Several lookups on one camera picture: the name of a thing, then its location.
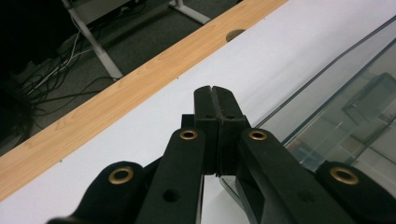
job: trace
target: brass ring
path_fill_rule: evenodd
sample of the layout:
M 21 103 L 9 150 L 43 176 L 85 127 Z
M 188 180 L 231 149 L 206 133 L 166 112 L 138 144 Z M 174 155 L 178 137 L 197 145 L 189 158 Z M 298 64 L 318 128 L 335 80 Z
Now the brass ring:
M 126 172 L 126 176 L 121 178 L 117 177 L 117 174 L 120 172 Z M 111 174 L 108 176 L 108 181 L 114 185 L 120 185 L 130 181 L 132 177 L 134 177 L 134 171 L 131 167 L 125 166 L 115 169 L 113 172 L 111 172 Z
M 340 173 L 344 173 L 347 177 L 341 176 Z M 356 185 L 359 183 L 359 178 L 353 174 L 352 171 L 342 168 L 339 166 L 333 167 L 330 169 L 330 174 L 334 179 L 338 180 L 341 183 L 348 184 L 348 185 Z
M 248 136 L 254 140 L 258 140 L 258 141 L 262 141 L 265 140 L 267 138 L 267 134 L 263 131 L 251 131 L 250 133 L 248 133 Z
M 192 140 L 198 137 L 198 132 L 195 130 L 185 130 L 180 133 L 180 137 L 184 140 Z

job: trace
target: screw hole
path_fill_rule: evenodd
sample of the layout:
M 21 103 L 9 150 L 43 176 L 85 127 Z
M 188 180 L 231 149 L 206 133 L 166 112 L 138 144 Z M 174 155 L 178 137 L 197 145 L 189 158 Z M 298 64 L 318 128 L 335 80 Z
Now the screw hole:
M 180 191 L 177 189 L 168 189 L 163 193 L 163 199 L 169 203 L 175 203 L 180 199 Z
M 114 174 L 114 177 L 116 179 L 123 179 L 123 178 L 126 178 L 128 176 L 128 174 L 129 173 L 127 171 L 121 170 L 121 171 L 116 172 Z
M 186 130 L 180 133 L 180 137 L 184 140 L 192 140 L 198 136 L 198 133 L 194 130 Z
M 267 134 L 262 131 L 251 131 L 248 135 L 254 140 L 264 140 L 267 138 Z

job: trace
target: transparent acrylic panel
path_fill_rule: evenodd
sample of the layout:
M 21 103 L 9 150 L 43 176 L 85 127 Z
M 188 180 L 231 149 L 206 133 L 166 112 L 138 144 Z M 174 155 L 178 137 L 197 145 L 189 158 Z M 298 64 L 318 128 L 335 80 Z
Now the transparent acrylic panel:
M 317 74 L 257 127 L 272 132 L 308 170 L 341 161 L 396 197 L 396 40 L 383 36 L 396 37 L 396 21 Z M 220 182 L 238 201 L 234 177 Z

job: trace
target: wooden surface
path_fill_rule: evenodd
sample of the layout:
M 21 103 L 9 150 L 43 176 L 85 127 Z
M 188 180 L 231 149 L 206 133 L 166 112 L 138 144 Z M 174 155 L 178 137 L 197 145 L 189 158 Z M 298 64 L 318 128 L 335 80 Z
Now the wooden surface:
M 0 157 L 0 201 L 68 156 L 286 0 L 245 0 Z

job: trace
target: metal frame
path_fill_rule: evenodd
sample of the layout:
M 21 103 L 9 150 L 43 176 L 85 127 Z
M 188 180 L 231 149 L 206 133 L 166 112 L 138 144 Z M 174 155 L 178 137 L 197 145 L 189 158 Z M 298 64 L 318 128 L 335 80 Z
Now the metal frame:
M 169 3 L 169 6 L 192 18 L 193 20 L 200 22 L 201 24 L 207 24 L 210 21 L 207 16 L 195 11 L 190 7 L 186 7 L 183 3 L 183 0 L 173 0 Z
M 90 41 L 93 51 L 95 52 L 96 56 L 98 57 L 98 59 L 100 60 L 102 65 L 107 70 L 108 74 L 111 77 L 113 77 L 114 79 L 122 78 L 123 75 L 122 75 L 120 69 L 114 64 L 114 62 L 111 60 L 110 56 L 108 56 L 107 52 L 102 48 L 102 46 L 93 37 L 90 29 L 88 29 L 87 25 L 84 23 L 84 21 L 78 15 L 78 12 L 73 7 L 73 5 L 70 3 L 70 1 L 62 0 L 62 2 L 64 3 L 64 7 L 70 13 L 73 20 L 76 22 L 78 29 L 88 39 L 88 41 Z

